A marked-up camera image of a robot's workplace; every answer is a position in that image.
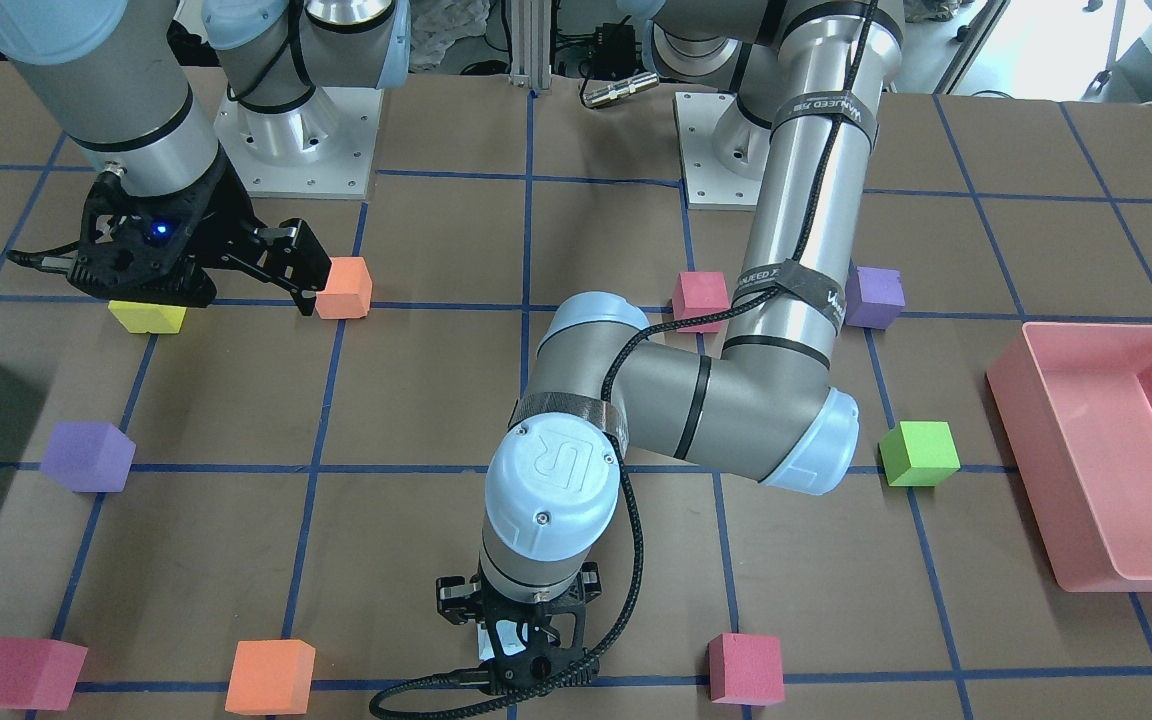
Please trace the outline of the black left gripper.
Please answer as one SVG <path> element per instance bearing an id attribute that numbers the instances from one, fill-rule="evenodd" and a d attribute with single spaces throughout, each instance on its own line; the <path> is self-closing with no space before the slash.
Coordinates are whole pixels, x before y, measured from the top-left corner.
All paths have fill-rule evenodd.
<path id="1" fill-rule="evenodd" d="M 586 655 L 586 606 L 600 593 L 602 579 L 594 562 L 582 564 L 571 588 L 544 602 L 511 600 L 477 575 L 435 579 L 435 611 L 454 626 L 477 626 L 482 660 L 477 667 L 452 670 L 445 680 L 480 691 L 525 691 L 556 676 L 563 679 L 561 687 L 594 682 L 596 660 L 573 674 L 568 670 Z"/>

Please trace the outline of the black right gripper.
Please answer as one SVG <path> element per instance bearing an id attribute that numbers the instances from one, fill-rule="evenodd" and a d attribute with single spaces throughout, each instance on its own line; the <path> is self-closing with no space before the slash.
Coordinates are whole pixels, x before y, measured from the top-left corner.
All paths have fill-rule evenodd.
<path id="1" fill-rule="evenodd" d="M 108 165 L 93 182 L 65 264 L 71 286 L 97 300 L 207 306 L 217 297 L 209 270 L 233 270 L 282 288 L 300 314 L 314 314 L 332 259 L 305 219 L 264 227 L 223 150 L 173 194 L 132 196 L 128 179 Z"/>

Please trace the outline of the orange foam block near arm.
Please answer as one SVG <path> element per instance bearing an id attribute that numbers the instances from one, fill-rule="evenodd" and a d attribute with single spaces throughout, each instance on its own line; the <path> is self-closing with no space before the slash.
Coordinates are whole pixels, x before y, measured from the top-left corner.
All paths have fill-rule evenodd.
<path id="1" fill-rule="evenodd" d="M 333 258 L 324 290 L 316 293 L 314 313 L 325 320 L 365 318 L 372 301 L 372 278 L 364 258 Z"/>

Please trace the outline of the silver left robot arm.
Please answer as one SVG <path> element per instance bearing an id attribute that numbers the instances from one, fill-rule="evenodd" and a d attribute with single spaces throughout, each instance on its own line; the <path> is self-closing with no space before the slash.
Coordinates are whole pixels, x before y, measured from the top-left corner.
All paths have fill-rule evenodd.
<path id="1" fill-rule="evenodd" d="M 832 386 L 846 279 L 884 86 L 899 69 L 896 1 L 622 1 L 643 60 L 722 88 L 759 132 L 755 218 L 732 300 L 649 323 L 586 291 L 558 306 L 485 475 L 473 577 L 435 583 L 483 661 L 430 676 L 499 707 L 594 679 L 643 583 L 632 447 L 823 495 L 859 437 Z"/>

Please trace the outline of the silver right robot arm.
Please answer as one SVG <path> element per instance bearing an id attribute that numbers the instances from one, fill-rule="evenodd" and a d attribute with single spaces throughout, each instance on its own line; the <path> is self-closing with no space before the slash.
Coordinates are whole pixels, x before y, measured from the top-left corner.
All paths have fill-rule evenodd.
<path id="1" fill-rule="evenodd" d="M 96 300 L 207 306 L 210 270 L 241 272 L 314 313 L 329 256 L 305 220 L 264 223 L 169 41 L 172 1 L 0 1 L 0 53 L 97 176 L 78 238 L 13 250 Z M 344 145 L 329 88 L 397 88 L 407 1 L 206 1 L 207 44 L 244 138 L 283 167 Z"/>

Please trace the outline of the crimson foam block near arm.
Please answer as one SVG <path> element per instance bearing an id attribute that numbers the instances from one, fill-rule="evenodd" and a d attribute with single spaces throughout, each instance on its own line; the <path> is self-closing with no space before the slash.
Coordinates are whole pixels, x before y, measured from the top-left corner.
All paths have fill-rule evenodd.
<path id="1" fill-rule="evenodd" d="M 727 278 L 722 272 L 680 272 L 670 297 L 675 320 L 723 313 L 732 306 Z"/>

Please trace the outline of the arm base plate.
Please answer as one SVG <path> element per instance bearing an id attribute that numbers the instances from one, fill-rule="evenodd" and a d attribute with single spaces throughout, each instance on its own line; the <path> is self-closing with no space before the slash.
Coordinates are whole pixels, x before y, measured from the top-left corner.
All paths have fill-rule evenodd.
<path id="1" fill-rule="evenodd" d="M 384 99 L 379 88 L 319 88 L 282 114 L 223 100 L 214 127 L 256 199 L 365 200 Z"/>
<path id="2" fill-rule="evenodd" d="M 746 118 L 737 94 L 675 94 L 679 149 L 690 209 L 751 211 L 759 199 L 771 131 Z"/>

